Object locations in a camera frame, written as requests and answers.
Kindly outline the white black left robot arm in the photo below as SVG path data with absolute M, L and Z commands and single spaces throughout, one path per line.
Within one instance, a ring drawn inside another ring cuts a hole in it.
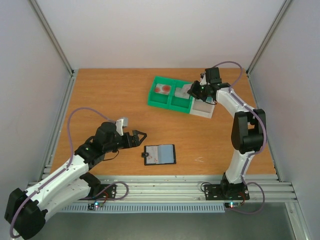
M 70 158 L 37 184 L 16 188 L 8 198 L 4 218 L 13 239 L 34 237 L 56 212 L 77 200 L 96 199 L 103 190 L 101 181 L 89 171 L 103 162 L 107 153 L 141 145 L 147 134 L 138 130 L 124 132 L 123 119 L 103 122 Z

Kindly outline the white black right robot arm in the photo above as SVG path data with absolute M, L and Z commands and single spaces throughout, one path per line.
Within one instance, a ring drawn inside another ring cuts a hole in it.
M 235 93 L 229 83 L 223 83 L 218 67 L 205 69 L 201 81 L 195 81 L 188 94 L 203 102 L 212 98 L 214 104 L 222 105 L 233 117 L 232 159 L 219 184 L 204 185 L 206 200 L 249 200 L 245 174 L 253 157 L 267 143 L 265 111 L 251 107 Z

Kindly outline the black leather card holder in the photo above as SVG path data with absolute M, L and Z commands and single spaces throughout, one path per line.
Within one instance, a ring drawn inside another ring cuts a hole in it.
M 177 163 L 174 144 L 145 145 L 141 153 L 145 166 L 174 165 Z

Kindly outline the grey white card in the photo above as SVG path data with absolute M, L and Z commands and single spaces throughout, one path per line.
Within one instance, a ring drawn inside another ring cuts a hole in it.
M 181 88 L 181 92 L 183 94 L 188 94 L 188 91 L 191 89 L 192 84 L 185 84 L 182 88 Z

